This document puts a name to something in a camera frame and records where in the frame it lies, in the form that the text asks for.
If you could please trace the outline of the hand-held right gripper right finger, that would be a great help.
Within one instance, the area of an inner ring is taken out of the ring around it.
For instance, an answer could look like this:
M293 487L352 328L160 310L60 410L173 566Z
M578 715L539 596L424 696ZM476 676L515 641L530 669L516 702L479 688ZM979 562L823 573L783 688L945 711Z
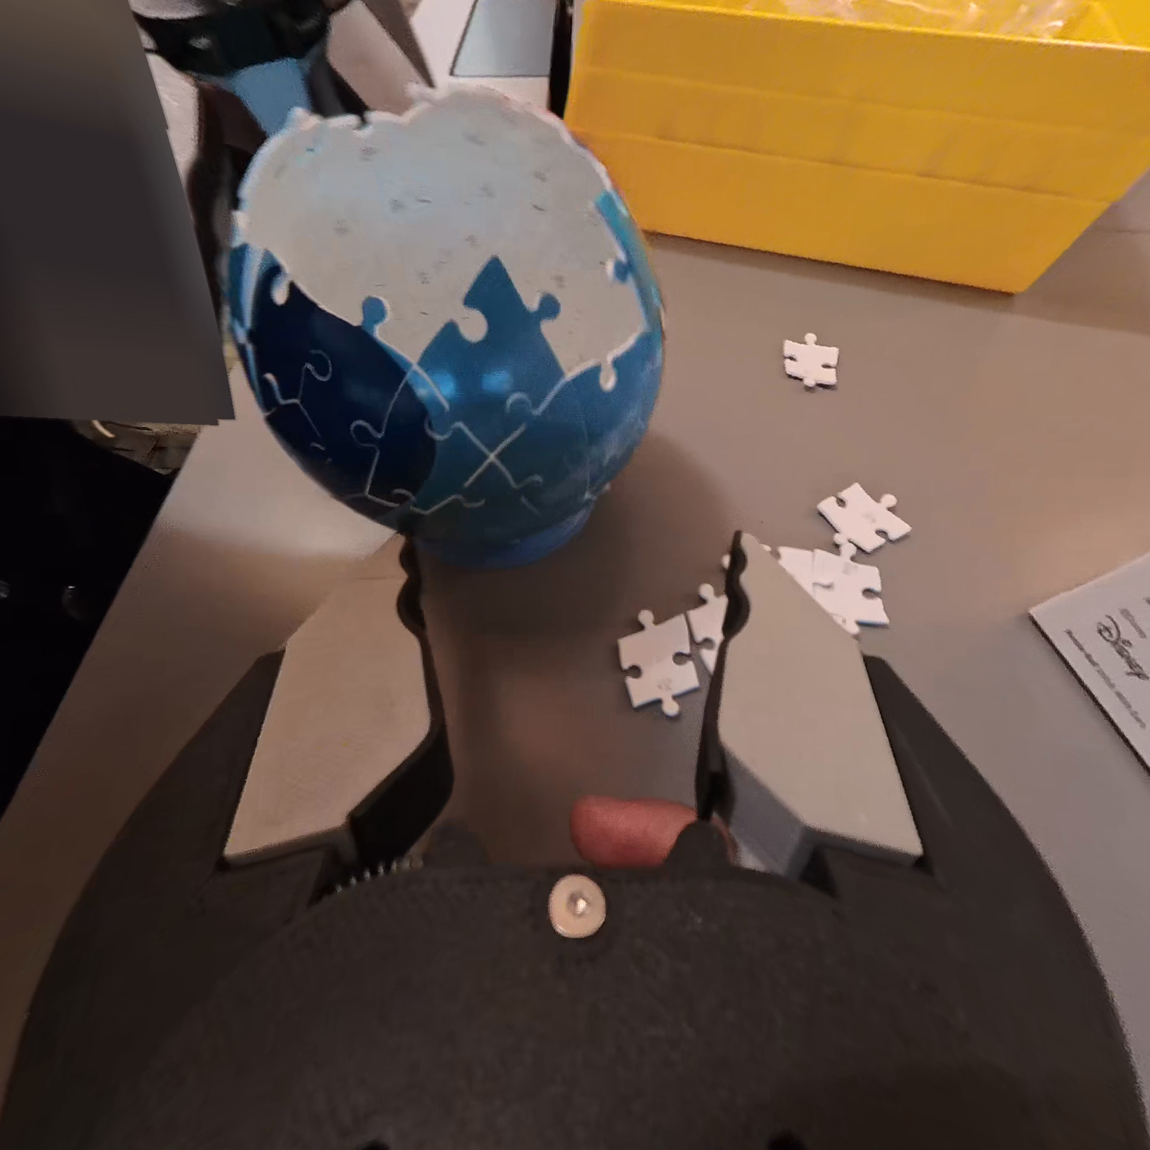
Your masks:
M909 867L924 854L865 659L754 535L728 547L696 811L746 867L798 878L819 848Z

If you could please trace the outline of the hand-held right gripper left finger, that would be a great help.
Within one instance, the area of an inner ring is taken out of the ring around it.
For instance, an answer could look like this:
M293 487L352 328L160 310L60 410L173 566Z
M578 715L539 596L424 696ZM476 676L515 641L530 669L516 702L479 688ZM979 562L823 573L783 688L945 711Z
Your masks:
M283 644L223 856L322 848L385 867L431 828L452 787L419 561L393 536Z

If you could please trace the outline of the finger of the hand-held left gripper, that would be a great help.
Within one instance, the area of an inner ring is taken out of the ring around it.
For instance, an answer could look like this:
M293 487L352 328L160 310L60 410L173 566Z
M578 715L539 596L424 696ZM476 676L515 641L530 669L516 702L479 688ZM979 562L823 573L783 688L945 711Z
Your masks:
M434 80L405 2L331 2L330 62L370 110L400 113Z

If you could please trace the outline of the blue puzzle ball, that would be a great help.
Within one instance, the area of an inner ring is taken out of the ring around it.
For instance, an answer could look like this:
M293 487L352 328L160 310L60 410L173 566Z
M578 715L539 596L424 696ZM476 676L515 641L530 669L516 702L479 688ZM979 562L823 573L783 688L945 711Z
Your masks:
M240 183L226 287L270 433L413 543L516 540L598 500L664 376L661 292L608 171L483 87L294 109Z

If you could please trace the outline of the cartoon printed puzzle box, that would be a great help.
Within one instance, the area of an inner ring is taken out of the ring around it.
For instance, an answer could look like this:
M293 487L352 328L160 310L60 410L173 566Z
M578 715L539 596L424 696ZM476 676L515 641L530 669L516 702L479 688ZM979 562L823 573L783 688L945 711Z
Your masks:
M1030 618L1149 767L1149 554L1049 598Z

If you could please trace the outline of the person's right hand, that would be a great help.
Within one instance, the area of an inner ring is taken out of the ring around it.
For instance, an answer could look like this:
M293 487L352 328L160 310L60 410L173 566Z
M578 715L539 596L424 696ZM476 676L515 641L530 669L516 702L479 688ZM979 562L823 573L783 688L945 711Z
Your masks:
M696 810L669 799L585 795L570 813L570 839L594 867L659 867Z

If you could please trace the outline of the yellow plastic bin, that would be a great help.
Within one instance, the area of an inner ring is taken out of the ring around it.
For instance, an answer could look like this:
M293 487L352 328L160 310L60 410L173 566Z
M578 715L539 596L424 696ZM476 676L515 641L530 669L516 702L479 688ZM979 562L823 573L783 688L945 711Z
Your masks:
M1147 172L1147 2L1047 39L585 2L565 121L645 232L1016 294Z

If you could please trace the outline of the clear plastic bag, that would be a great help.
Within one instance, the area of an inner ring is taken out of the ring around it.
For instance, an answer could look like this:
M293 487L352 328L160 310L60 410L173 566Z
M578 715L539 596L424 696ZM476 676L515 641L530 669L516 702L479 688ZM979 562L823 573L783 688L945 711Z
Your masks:
M1086 1L769 1L743 2L798 19L834 19L917 31L1056 38L1082 17Z

